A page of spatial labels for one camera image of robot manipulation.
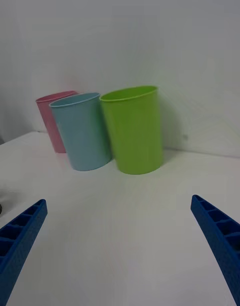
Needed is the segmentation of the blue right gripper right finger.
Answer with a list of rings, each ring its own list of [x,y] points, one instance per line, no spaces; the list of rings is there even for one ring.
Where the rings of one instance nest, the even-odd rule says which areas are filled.
[[[198,195],[191,199],[198,222],[230,289],[240,304],[240,224]]]

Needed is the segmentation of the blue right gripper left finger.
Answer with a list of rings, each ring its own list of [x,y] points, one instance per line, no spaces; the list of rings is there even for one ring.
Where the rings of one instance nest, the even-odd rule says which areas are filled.
[[[0,305],[6,305],[48,214],[41,199],[0,230]]]

